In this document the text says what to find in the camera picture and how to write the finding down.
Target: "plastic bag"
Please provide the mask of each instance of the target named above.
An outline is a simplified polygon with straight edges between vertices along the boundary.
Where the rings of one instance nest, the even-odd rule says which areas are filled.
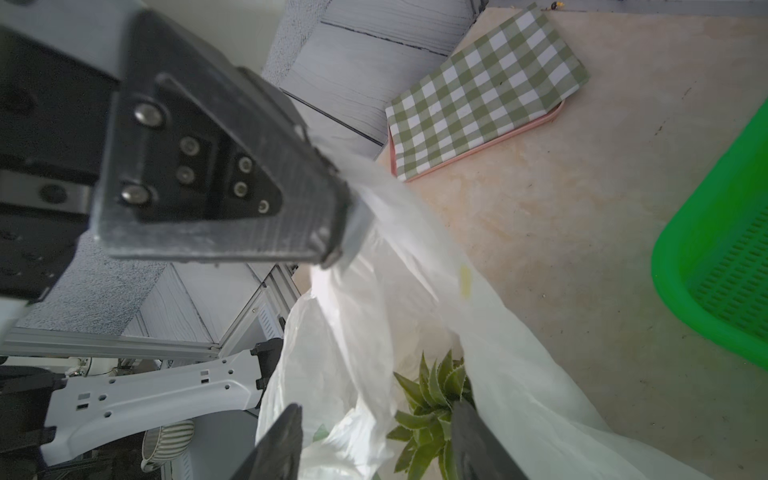
[[[431,362],[450,348],[463,349],[478,414],[531,480],[707,478],[611,432],[419,198],[370,161],[313,143],[374,220],[351,261],[312,268],[263,397],[257,441],[291,402],[303,407],[300,478],[405,478],[392,474],[404,444],[386,439],[406,410],[392,372],[416,378],[422,352]],[[425,478],[440,478],[434,462]]]

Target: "hole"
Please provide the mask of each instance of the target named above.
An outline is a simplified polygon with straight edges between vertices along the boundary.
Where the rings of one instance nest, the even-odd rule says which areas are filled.
[[[29,115],[35,109],[35,99],[15,85],[0,87],[0,108],[14,114]]]
[[[0,230],[0,238],[3,240],[18,240],[18,235],[7,230]]]
[[[0,266],[0,275],[3,276],[19,276],[22,272],[14,269],[14,268],[8,268],[6,266]]]
[[[67,201],[67,191],[61,185],[44,185],[38,193],[40,199],[47,204],[59,205]]]
[[[24,260],[27,260],[28,262],[41,262],[41,261],[43,261],[42,255],[38,255],[36,253],[30,253],[30,252],[22,253],[22,258]]]

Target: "beige floor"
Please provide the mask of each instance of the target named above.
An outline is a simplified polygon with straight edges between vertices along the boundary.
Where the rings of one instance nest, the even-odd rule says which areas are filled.
[[[768,372],[650,278],[659,233],[768,97],[768,19],[548,15],[589,83],[553,124],[410,185],[616,432],[768,478]]]

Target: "green basket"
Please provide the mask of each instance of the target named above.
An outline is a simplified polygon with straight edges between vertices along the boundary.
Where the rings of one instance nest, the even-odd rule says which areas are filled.
[[[661,233],[651,271],[677,318],[768,369],[768,101]]]

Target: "checkered cloth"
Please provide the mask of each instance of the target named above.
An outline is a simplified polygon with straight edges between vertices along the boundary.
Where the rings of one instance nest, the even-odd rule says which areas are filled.
[[[539,118],[588,79],[530,5],[464,48],[386,109],[401,180]]]

